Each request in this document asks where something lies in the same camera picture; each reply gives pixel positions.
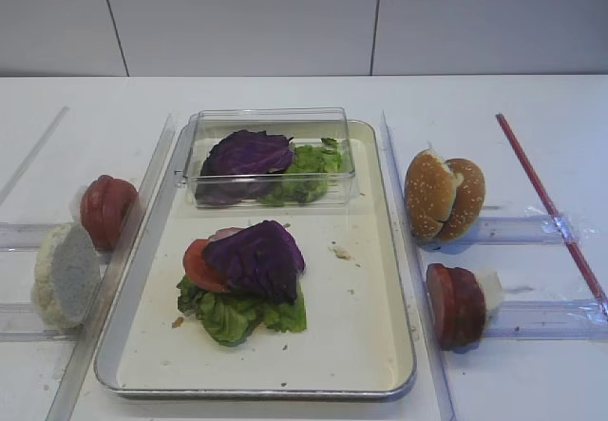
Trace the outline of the green lettuce on tray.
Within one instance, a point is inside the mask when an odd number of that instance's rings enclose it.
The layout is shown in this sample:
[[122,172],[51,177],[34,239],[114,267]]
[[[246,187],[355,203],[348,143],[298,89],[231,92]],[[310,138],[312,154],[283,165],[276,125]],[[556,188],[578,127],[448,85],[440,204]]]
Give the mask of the green lettuce on tray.
[[250,295],[204,291],[188,276],[182,277],[177,288],[180,290],[178,310],[194,316],[222,346],[240,345],[259,325],[278,333],[300,333],[307,329],[306,308],[300,287],[293,304],[273,303]]

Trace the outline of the clear holder upper right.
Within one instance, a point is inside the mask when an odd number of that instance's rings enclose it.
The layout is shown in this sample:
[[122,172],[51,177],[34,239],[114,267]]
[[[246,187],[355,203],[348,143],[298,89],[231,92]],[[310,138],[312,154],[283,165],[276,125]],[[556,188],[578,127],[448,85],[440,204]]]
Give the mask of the clear holder upper right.
[[486,205],[465,238],[483,244],[562,245],[597,239],[600,230],[589,220],[559,211],[550,214],[536,206],[510,209]]

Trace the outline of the pink ham slice on tray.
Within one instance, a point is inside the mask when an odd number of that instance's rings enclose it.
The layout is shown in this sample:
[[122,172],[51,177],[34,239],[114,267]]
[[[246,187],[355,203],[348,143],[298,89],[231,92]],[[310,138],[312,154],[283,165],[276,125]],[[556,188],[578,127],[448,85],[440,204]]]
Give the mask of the pink ham slice on tray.
[[240,227],[226,227],[226,228],[222,228],[219,229],[218,231],[216,231],[213,235],[211,235],[208,238],[209,242],[213,242],[213,241],[217,241],[220,239],[226,239],[228,237],[233,236],[234,234],[238,233],[242,231],[242,228]]

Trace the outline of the clear rail left of tray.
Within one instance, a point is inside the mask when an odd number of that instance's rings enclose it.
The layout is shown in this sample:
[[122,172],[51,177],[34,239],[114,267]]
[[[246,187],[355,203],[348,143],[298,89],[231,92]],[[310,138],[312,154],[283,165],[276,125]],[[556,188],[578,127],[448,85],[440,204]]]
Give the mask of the clear rail left of tray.
[[105,320],[121,284],[137,236],[143,226],[146,210],[154,197],[157,183],[162,176],[162,170],[170,152],[175,132],[175,120],[169,115],[164,122],[161,135],[143,176],[136,204],[131,207],[126,217],[122,235],[109,259],[109,264],[95,293],[85,322],[77,334],[76,344],[48,410],[47,420],[68,420],[71,418],[102,334]]

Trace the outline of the clear rail right of tray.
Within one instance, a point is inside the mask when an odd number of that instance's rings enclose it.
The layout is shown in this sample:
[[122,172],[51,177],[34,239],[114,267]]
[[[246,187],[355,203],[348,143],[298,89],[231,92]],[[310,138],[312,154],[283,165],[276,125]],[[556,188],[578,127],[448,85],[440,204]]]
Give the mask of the clear rail right of tray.
[[414,310],[419,326],[418,342],[425,346],[429,374],[433,381],[436,403],[440,420],[457,420],[450,387],[447,382],[445,360],[439,349],[432,323],[432,311],[428,301],[426,284],[422,274],[422,260],[418,247],[410,235],[409,219],[406,212],[404,178],[400,175],[396,157],[394,139],[390,133],[385,111],[381,111],[381,136],[385,147],[385,159],[389,173],[390,191],[392,193],[402,241],[408,263],[409,278],[415,299]]

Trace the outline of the tomato slice on tray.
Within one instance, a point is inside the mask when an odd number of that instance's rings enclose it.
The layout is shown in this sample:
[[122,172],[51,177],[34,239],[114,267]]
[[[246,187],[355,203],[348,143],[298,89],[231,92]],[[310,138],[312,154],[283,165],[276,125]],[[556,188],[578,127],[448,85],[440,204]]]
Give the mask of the tomato slice on tray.
[[208,243],[207,239],[195,239],[190,243],[182,258],[185,274],[204,291],[228,293],[229,290],[221,274],[208,266],[202,257],[202,252]]

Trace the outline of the sesame bun half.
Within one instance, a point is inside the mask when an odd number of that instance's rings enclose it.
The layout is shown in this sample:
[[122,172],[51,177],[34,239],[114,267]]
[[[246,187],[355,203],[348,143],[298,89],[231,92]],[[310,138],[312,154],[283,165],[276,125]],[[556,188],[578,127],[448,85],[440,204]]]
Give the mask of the sesame bun half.
[[485,201],[485,176],[480,167],[467,159],[447,161],[451,171],[462,177],[448,220],[436,236],[439,241],[451,241],[464,235],[479,217]]
[[412,159],[405,178],[405,202],[416,238],[430,240],[439,234],[450,217],[460,181],[432,149]]

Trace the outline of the green lettuce in container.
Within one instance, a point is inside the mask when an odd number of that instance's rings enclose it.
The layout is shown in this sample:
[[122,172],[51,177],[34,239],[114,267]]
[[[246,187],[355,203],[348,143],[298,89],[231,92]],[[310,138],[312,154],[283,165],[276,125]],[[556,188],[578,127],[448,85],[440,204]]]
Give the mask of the green lettuce in container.
[[333,138],[321,138],[321,145],[303,144],[293,146],[294,160],[285,171],[286,174],[319,174],[320,180],[278,182],[271,191],[258,199],[264,205],[284,206],[288,202],[304,204],[316,201],[327,193],[327,174],[337,173],[342,167],[342,156],[339,153],[338,141]]

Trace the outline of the white cheese slice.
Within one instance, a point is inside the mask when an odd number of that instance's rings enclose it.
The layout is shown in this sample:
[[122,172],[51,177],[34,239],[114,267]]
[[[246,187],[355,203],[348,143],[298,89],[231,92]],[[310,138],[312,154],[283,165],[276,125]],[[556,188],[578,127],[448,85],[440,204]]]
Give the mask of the white cheese slice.
[[498,273],[486,270],[475,274],[475,278],[484,294],[486,321],[491,321],[504,300],[504,291]]

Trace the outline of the clear rail of tray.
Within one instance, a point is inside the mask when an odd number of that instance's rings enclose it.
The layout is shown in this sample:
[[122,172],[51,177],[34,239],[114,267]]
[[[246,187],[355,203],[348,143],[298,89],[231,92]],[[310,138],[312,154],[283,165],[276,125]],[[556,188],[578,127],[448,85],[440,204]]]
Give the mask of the clear rail of tray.
[[432,323],[432,311],[428,301],[426,284],[422,274],[422,260],[418,247],[410,235],[409,219],[406,212],[404,178],[400,175],[396,157],[394,139],[390,133],[385,111],[381,111],[381,136],[385,147],[385,159],[389,173],[390,191],[392,193],[402,241],[408,263],[409,278],[415,299],[414,310],[419,326],[418,342],[425,346],[429,374],[433,381],[436,403],[440,420],[457,420],[450,387],[447,382],[445,360],[439,349]]
[[157,183],[162,176],[162,170],[170,152],[175,132],[175,120],[169,115],[164,122],[161,135],[143,176],[136,204],[131,207],[126,217],[122,235],[109,259],[109,264],[95,293],[85,322],[77,334],[76,344],[48,410],[47,420],[68,420],[71,418],[102,334],[105,320],[121,284],[137,236],[143,226],[146,210],[154,197]]

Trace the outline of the clear rail far left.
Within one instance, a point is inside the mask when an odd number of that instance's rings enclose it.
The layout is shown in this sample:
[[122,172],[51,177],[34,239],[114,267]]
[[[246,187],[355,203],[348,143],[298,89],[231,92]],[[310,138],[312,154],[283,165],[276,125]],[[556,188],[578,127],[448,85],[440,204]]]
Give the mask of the clear rail far left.
[[65,118],[65,116],[69,113],[69,111],[70,111],[69,106],[64,105],[61,107],[59,112],[56,114],[56,116],[53,118],[53,120],[47,126],[47,128],[42,133],[42,135],[39,137],[39,139],[36,141],[36,143],[31,147],[31,149],[26,154],[26,156],[23,158],[23,160],[14,169],[14,171],[10,175],[9,179],[5,182],[5,184],[1,188],[0,204],[3,204],[6,201],[7,197],[10,195],[11,191],[14,189],[14,187],[20,181],[20,179],[23,177],[23,175],[27,172],[30,165],[34,162],[34,160],[38,156],[39,152],[46,145],[48,140],[51,138],[51,136],[53,135],[53,133],[55,132],[57,127],[61,124],[61,122]]

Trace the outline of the clear holder upper left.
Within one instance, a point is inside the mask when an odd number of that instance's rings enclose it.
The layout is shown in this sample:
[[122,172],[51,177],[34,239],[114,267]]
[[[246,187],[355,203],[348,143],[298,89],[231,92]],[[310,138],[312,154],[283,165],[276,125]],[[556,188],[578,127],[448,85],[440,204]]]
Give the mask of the clear holder upper left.
[[72,229],[81,225],[68,223],[1,223],[1,251],[37,251],[63,243]]

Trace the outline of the red plastic rail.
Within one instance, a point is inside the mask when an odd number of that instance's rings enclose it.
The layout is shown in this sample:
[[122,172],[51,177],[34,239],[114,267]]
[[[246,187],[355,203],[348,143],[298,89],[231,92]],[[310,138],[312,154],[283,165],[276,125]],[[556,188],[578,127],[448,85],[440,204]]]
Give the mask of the red plastic rail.
[[560,232],[563,243],[565,244],[572,260],[577,265],[579,272],[582,275],[591,294],[598,302],[600,311],[604,316],[607,316],[607,295],[601,287],[591,265],[580,250],[579,244],[572,236],[570,229],[564,224],[564,219],[561,212],[558,210],[557,206],[552,201],[550,195],[545,189],[541,178],[537,174],[532,163],[529,161],[507,119],[502,113],[496,114],[495,118],[505,137],[507,138],[512,150],[514,151],[518,161],[520,162],[523,171],[541,200],[544,209],[549,214],[556,228]]

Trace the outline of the clear holder lower left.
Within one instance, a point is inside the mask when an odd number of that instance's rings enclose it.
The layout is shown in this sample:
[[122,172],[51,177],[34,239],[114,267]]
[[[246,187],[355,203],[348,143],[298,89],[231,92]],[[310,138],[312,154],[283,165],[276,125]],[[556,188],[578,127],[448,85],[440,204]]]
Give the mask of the clear holder lower left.
[[31,303],[1,304],[1,343],[78,341],[90,331],[85,323],[66,330],[49,326]]

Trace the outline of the red meat patty slices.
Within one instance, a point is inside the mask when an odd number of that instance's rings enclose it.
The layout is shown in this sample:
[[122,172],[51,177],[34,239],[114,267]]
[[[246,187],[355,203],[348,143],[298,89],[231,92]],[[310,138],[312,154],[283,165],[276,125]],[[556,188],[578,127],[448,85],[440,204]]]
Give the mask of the red meat patty slices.
[[463,348],[481,339],[486,323],[485,295],[471,271],[431,263],[426,287],[442,350]]

